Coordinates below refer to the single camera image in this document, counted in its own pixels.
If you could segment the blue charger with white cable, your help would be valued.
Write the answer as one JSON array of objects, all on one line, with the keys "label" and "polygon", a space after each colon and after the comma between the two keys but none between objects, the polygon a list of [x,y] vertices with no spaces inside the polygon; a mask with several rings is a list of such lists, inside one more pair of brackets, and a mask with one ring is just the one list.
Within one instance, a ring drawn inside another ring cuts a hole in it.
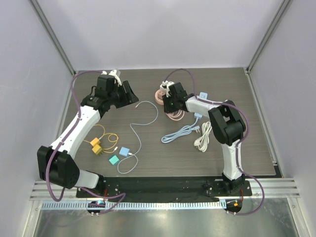
[{"label": "blue charger with white cable", "polygon": [[[132,130],[133,133],[135,134],[135,136],[136,136],[138,142],[139,142],[139,148],[138,148],[138,150],[137,150],[136,152],[134,152],[134,153],[132,153],[132,152],[130,151],[130,149],[128,149],[128,148],[126,148],[126,147],[122,147],[122,148],[121,148],[121,150],[120,150],[120,152],[119,152],[119,155],[123,156],[124,158],[123,158],[121,161],[119,161],[118,164],[117,164],[117,171],[118,171],[119,174],[123,174],[123,175],[124,175],[124,174],[130,173],[131,171],[133,171],[133,170],[135,169],[135,167],[137,166],[137,164],[138,164],[138,162],[139,162],[139,159],[138,159],[138,157],[137,157],[137,154],[139,153],[139,151],[140,151],[141,148],[142,148],[142,142],[141,142],[141,139],[140,139],[139,135],[137,134],[137,132],[136,132],[135,129],[133,128],[133,126],[134,126],[134,125],[135,125],[135,126],[147,126],[147,125],[150,125],[150,124],[154,123],[154,122],[157,120],[157,118],[158,118],[158,108],[157,108],[157,106],[156,106],[153,102],[150,102],[150,101],[141,101],[141,102],[139,102],[139,103],[135,106],[135,108],[138,108],[139,105],[144,104],[144,103],[148,103],[148,104],[150,104],[150,105],[152,105],[152,106],[154,107],[154,109],[155,109],[155,111],[156,111],[156,116],[155,116],[155,118],[154,118],[152,121],[150,121],[150,122],[147,122],[147,123],[131,123],[131,124],[129,125],[130,128],[131,128],[131,130]],[[123,161],[125,161],[125,160],[127,160],[127,159],[129,159],[129,158],[131,158],[131,157],[134,157],[134,158],[136,159],[135,165],[134,165],[131,169],[129,169],[128,171],[125,171],[125,172],[120,171],[120,169],[119,169],[120,164],[121,164]]]}]

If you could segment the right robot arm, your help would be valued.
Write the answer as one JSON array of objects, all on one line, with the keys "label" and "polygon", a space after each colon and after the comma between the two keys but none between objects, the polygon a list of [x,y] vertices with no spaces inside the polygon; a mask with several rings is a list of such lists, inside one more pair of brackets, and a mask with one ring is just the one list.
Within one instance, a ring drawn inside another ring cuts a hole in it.
[{"label": "right robot arm", "polygon": [[246,131],[246,125],[235,104],[230,100],[216,102],[188,94],[179,82],[162,82],[160,89],[164,93],[162,100],[166,113],[182,110],[210,119],[214,137],[222,144],[223,191],[235,195],[245,182],[241,168],[241,143]]}]

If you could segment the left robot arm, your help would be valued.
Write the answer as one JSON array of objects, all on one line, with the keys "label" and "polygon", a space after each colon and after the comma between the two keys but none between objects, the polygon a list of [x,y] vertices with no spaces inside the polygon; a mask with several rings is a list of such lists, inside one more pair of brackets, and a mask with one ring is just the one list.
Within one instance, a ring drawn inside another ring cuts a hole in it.
[{"label": "left robot arm", "polygon": [[40,179],[65,189],[87,188],[93,197],[105,191],[102,175],[81,170],[75,163],[76,153],[93,126],[115,106],[117,109],[138,102],[128,81],[121,81],[119,72],[102,72],[91,93],[78,103],[78,112],[64,132],[37,152]]}]

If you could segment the blue power strip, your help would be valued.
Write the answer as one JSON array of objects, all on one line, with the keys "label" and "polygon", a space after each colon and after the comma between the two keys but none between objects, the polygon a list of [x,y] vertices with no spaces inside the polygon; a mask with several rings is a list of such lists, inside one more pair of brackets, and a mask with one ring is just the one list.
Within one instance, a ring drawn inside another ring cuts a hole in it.
[{"label": "blue power strip", "polygon": [[161,142],[164,144],[170,143],[175,139],[191,134],[193,131],[200,132],[201,127],[197,125],[198,121],[202,118],[202,115],[199,113],[194,113],[195,122],[192,125],[185,125],[176,132],[167,134],[161,138]]}]

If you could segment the white power strip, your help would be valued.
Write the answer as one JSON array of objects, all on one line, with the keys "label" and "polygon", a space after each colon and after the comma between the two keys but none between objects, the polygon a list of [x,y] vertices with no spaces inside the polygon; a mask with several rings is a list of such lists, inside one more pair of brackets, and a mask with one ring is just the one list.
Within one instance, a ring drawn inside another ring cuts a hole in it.
[{"label": "white power strip", "polygon": [[204,122],[201,126],[201,136],[194,141],[194,146],[203,153],[207,150],[209,144],[209,135],[211,131],[211,122]]}]

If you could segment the white cube adapter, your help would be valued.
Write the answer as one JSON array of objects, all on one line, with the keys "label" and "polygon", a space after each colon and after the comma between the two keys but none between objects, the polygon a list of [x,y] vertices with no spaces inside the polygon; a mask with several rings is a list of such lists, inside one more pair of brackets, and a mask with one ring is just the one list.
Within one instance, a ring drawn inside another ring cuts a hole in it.
[{"label": "white cube adapter", "polygon": [[169,81],[163,81],[159,86],[160,91],[162,91],[164,94],[167,94],[169,85]]}]

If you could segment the pink round socket base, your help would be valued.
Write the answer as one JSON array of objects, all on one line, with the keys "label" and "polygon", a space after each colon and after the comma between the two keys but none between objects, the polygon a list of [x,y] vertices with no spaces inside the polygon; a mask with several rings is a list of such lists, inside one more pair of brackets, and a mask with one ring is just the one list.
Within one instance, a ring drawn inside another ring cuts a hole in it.
[{"label": "pink round socket base", "polygon": [[[155,92],[155,101],[159,104],[159,105],[164,105],[163,103],[163,99],[162,97],[165,95],[165,93],[162,90],[157,90]],[[166,113],[167,117],[173,121],[180,121],[184,116],[185,116],[185,112],[182,110],[179,110],[177,112],[173,112],[173,113]]]}]

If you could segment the yellow dual USB adapter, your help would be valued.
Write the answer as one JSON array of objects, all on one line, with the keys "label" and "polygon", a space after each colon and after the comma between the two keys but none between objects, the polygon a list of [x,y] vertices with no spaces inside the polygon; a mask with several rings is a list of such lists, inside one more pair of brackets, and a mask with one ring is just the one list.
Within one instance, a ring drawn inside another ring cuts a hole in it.
[{"label": "yellow dual USB adapter", "polygon": [[104,149],[99,144],[96,144],[93,146],[92,151],[98,156],[103,153]]}]

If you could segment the green plug adapter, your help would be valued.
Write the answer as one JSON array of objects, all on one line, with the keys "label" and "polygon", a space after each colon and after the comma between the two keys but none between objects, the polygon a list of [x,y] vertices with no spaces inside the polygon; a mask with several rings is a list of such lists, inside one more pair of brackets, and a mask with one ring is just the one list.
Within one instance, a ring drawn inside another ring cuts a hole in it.
[{"label": "green plug adapter", "polygon": [[111,165],[115,166],[120,162],[120,159],[118,158],[117,155],[112,155],[109,157],[108,161],[110,162]]}]

